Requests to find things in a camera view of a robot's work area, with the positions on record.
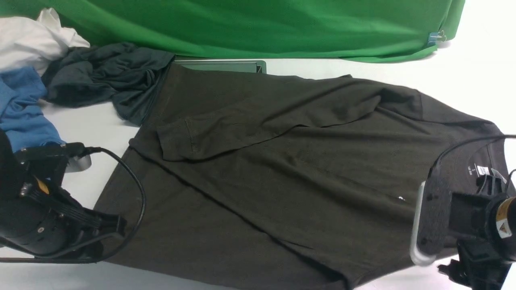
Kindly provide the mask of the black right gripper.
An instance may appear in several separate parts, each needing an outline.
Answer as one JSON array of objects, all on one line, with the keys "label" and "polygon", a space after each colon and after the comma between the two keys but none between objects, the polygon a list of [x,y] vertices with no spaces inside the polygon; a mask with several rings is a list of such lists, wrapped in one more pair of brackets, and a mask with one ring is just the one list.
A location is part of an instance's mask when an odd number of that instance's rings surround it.
[{"label": "black right gripper", "polygon": [[451,195],[448,229],[459,259],[438,270],[472,290],[500,290],[516,260],[516,200],[501,178],[481,176],[476,184],[472,195]]}]

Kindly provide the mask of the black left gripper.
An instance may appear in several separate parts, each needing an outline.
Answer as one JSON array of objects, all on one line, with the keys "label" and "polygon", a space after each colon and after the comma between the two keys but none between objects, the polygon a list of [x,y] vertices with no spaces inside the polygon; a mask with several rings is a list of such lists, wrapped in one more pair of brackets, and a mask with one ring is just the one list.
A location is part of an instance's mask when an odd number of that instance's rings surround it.
[{"label": "black left gripper", "polygon": [[105,260],[127,245],[127,221],[82,206],[61,183],[91,165],[103,147],[82,143],[28,147],[14,153],[14,249],[30,260]]}]

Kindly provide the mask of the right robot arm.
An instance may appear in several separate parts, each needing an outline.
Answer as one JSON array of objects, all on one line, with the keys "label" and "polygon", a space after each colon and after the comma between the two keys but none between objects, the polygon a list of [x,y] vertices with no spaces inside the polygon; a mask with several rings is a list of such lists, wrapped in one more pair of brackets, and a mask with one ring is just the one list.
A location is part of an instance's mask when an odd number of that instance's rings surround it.
[{"label": "right robot arm", "polygon": [[417,266],[430,266],[452,238],[458,259],[438,271],[472,290],[501,290],[516,260],[515,196],[495,176],[481,176],[476,185],[463,193],[435,178],[422,182],[410,257]]}]

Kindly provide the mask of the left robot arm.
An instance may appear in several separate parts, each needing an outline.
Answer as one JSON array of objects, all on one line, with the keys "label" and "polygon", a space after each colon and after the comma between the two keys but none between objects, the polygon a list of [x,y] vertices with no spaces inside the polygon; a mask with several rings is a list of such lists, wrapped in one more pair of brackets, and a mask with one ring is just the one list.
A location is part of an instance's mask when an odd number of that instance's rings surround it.
[{"label": "left robot arm", "polygon": [[101,150],[67,143],[15,153],[1,132],[1,246],[30,255],[1,262],[90,264],[110,257],[102,240],[123,239],[127,221],[83,207],[61,186],[70,161]]}]

